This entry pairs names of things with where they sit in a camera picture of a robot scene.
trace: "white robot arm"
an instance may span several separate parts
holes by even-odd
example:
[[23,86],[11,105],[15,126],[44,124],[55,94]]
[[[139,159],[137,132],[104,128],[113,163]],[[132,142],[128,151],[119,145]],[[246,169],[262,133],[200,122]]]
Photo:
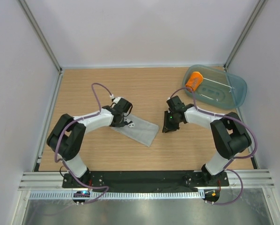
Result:
[[[206,182],[215,179],[235,155],[251,145],[246,129],[233,120],[214,116],[213,112],[210,113],[213,115],[201,113],[193,104],[185,105],[178,96],[168,99],[167,104],[169,110],[165,111],[163,133],[178,130],[181,122],[195,123],[211,129],[217,152],[202,167]],[[230,112],[227,116],[240,120],[235,112]]]
[[79,151],[84,135],[101,127],[123,127],[127,125],[124,120],[126,114],[130,113],[133,105],[122,97],[113,99],[111,106],[102,107],[101,111],[83,116],[71,117],[64,114],[60,117],[54,129],[47,139],[47,144],[55,152],[61,132],[70,122],[76,123],[68,128],[70,135],[64,135],[59,146],[58,157],[65,161],[70,171],[83,183],[90,180],[90,171],[83,163]]

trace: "gray towel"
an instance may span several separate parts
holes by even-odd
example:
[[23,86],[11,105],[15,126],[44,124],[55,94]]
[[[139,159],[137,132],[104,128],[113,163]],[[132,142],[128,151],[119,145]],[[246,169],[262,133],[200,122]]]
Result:
[[125,124],[124,127],[113,127],[112,129],[148,147],[159,131],[158,125],[140,119],[132,114],[125,117]]

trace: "wooden tabletop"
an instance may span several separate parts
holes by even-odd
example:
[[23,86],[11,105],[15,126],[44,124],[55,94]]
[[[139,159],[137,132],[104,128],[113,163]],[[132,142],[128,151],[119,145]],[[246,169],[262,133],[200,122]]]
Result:
[[[132,114],[160,127],[150,147],[136,142],[110,127],[102,127],[85,135],[80,155],[91,171],[135,170],[199,170],[215,154],[210,130],[195,124],[181,124],[180,130],[162,133],[167,98],[182,85],[188,68],[116,68],[66,70],[61,82],[49,133],[62,114],[85,115],[98,110],[91,91],[93,82],[107,86],[114,96],[133,104]],[[108,92],[97,86],[102,105],[110,105]],[[187,105],[192,103],[184,91],[178,93]],[[228,113],[198,101],[202,109]],[[40,171],[58,171],[54,153],[45,146]],[[252,169],[250,159],[236,160],[231,169]]]

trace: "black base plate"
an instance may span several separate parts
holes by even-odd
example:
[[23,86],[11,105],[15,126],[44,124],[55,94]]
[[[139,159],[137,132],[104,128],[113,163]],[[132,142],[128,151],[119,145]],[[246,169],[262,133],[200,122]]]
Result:
[[[177,193],[218,186],[218,180],[206,184],[201,172],[194,171],[92,171],[91,178],[92,186],[109,186],[108,192],[119,193]],[[226,172],[221,173],[219,180],[222,187],[229,186]],[[62,187],[82,188],[68,173],[64,175]]]

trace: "blue plastic tray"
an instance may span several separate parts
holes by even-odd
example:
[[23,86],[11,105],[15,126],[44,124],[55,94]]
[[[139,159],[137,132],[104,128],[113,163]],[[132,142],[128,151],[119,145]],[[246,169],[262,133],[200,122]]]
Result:
[[[183,87],[194,71],[200,72],[204,77],[203,82],[195,91],[197,100],[222,109],[234,109],[243,104],[247,84],[241,77],[210,67],[195,65],[186,72],[182,83]],[[192,97],[191,92],[187,90],[185,92]]]

